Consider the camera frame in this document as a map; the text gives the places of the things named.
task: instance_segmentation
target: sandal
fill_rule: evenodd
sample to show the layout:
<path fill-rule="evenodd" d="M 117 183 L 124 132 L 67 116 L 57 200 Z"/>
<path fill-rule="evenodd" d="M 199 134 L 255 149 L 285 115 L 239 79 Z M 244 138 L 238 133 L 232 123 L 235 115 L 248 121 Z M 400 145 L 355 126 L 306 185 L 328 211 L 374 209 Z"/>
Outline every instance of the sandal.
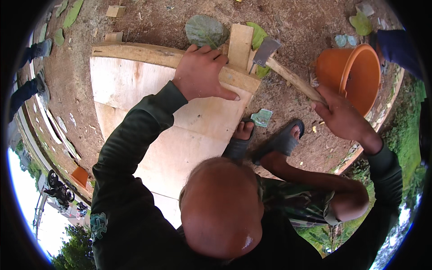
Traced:
<path fill-rule="evenodd" d="M 254 123 L 254 128 L 252 129 L 251 136 L 249 137 L 248 140 L 231 138 L 231 140 L 229 140 L 229 143 L 225 148 L 225 151 L 223 151 L 222 157 L 229 158 L 232 160 L 240 160 L 245 158 L 246 150 L 248 149 L 249 143 L 252 140 L 252 136 L 254 135 L 256 125 L 255 122 L 250 118 L 243 118 L 242 121 L 244 123 L 247 122 Z"/>
<path fill-rule="evenodd" d="M 295 119 L 287 126 L 285 126 L 276 136 L 270 139 L 266 144 L 258 148 L 258 150 L 252 156 L 252 162 L 255 165 L 260 165 L 260 159 L 272 151 L 278 151 L 286 156 L 290 156 L 291 152 L 299 144 L 299 142 L 291 135 L 291 129 L 295 125 L 300 128 L 300 139 L 305 132 L 305 124 L 302 120 Z"/>

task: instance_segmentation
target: orange bucket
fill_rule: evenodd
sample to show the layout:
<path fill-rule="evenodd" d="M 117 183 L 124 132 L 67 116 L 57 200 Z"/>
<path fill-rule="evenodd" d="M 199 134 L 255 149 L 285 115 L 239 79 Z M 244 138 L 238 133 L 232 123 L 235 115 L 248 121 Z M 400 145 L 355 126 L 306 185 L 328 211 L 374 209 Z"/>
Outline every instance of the orange bucket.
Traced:
<path fill-rule="evenodd" d="M 87 179 L 89 178 L 89 174 L 82 167 L 77 167 L 72 174 L 69 175 L 72 180 L 75 181 L 79 186 L 86 188 Z"/>
<path fill-rule="evenodd" d="M 317 79 L 347 98 L 364 117 L 381 87 L 381 69 L 375 50 L 368 44 L 354 49 L 327 49 L 317 58 Z"/>

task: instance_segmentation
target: shoe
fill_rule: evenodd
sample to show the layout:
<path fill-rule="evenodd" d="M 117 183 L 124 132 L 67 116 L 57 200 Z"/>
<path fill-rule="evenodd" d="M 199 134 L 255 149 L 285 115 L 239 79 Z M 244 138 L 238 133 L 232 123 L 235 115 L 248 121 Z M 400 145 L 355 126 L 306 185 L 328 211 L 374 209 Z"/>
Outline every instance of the shoe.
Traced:
<path fill-rule="evenodd" d="M 52 39 L 48 38 L 44 41 L 36 44 L 36 56 L 49 56 L 51 54 L 51 47 L 52 47 L 53 41 Z"/>
<path fill-rule="evenodd" d="M 48 102 L 50 101 L 50 92 L 45 82 L 45 76 L 43 70 L 38 72 L 38 74 L 35 77 L 35 80 L 36 80 L 36 88 L 38 89 L 38 96 L 40 96 L 43 99 L 45 105 L 47 105 Z"/>

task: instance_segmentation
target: person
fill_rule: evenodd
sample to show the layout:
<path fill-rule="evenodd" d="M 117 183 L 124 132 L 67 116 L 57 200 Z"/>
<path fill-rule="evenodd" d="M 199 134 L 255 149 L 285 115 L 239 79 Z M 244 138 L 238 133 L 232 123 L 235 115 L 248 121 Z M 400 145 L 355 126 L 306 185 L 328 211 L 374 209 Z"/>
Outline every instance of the person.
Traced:
<path fill-rule="evenodd" d="M 396 63 L 423 81 L 416 50 L 405 30 L 378 30 L 371 34 L 370 45 L 381 65 L 385 61 Z"/>
<path fill-rule="evenodd" d="M 296 233 L 290 219 L 339 223 L 356 218 L 367 207 L 367 193 L 359 182 L 288 165 L 287 155 L 301 142 L 300 120 L 290 122 L 253 154 L 254 163 L 286 182 L 261 178 L 241 164 L 241 140 L 250 140 L 254 129 L 253 122 L 241 121 L 223 156 L 202 161 L 190 173 L 179 198 L 182 226 L 177 230 L 154 205 L 141 179 L 133 176 L 149 145 L 173 125 L 173 113 L 180 107 L 195 98 L 240 99 L 219 83 L 227 61 L 209 46 L 191 45 L 173 80 L 156 95 L 144 97 L 106 140 L 93 166 L 90 227 L 96 267 L 368 269 L 399 215 L 401 168 L 396 155 L 349 101 L 324 86 L 318 91 L 329 107 L 319 102 L 311 106 L 336 136 L 362 145 L 376 197 L 357 231 L 325 258 Z M 293 194 L 288 182 L 297 185 L 302 196 Z M 310 213 L 286 197 L 299 197 L 306 208 L 310 199 L 318 200 L 312 200 Z"/>
<path fill-rule="evenodd" d="M 51 54 L 51 47 L 52 40 L 48 38 L 40 43 L 33 44 L 30 48 L 25 48 L 19 68 L 22 68 L 27 63 L 27 61 L 30 63 L 35 57 L 49 56 Z M 25 82 L 10 97 L 9 123 L 12 122 L 13 116 L 24 104 L 24 102 L 31 98 L 34 94 L 38 94 L 40 97 L 42 97 L 45 104 L 47 104 L 50 100 L 50 93 L 45 82 L 43 70 L 40 70 L 34 79 Z"/>

